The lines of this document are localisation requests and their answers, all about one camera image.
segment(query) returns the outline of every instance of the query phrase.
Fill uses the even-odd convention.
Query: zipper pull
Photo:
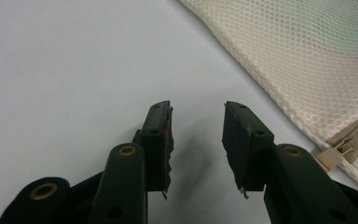
[[[337,146],[337,151],[345,155],[353,150],[352,146],[356,144],[356,142],[358,142],[358,135],[353,138],[346,138]]]
[[[328,173],[344,161],[344,156],[340,150],[347,145],[348,140],[343,140],[336,147],[329,147],[328,149],[325,149],[314,159],[319,163],[322,169]]]

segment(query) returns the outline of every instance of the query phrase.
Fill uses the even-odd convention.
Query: gray surface
[[[179,2],[0,2],[0,215],[38,178],[100,172],[167,99],[172,184],[167,202],[149,194],[149,223],[269,223],[263,193],[236,190],[223,103],[250,106],[277,144],[315,145]]]

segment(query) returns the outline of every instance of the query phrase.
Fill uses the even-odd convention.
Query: plastic zipper
[[[352,130],[344,130],[327,143],[332,147],[315,157],[326,172],[334,169],[343,160],[353,162],[358,157],[358,126]]]

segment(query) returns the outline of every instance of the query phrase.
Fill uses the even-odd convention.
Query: white mesh bag
[[[358,183],[358,1],[182,2]]]

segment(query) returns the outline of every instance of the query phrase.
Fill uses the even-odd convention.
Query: screw hole
[[[334,208],[330,208],[328,210],[328,214],[330,215],[330,217],[333,217],[339,221],[345,221],[347,219],[347,216],[345,216],[345,214],[343,212],[341,212],[337,209],[334,209]]]
[[[50,197],[57,191],[58,186],[54,183],[46,183],[36,187],[30,194],[33,200],[42,200]]]
[[[135,147],[122,147],[118,150],[118,155],[120,156],[130,156],[136,152]]]
[[[107,215],[112,219],[120,218],[124,215],[124,212],[119,207],[113,207],[109,210]]]
[[[302,152],[298,148],[295,148],[295,147],[285,147],[284,151],[286,151],[286,153],[288,153],[291,156],[297,157],[297,156],[302,155]]]

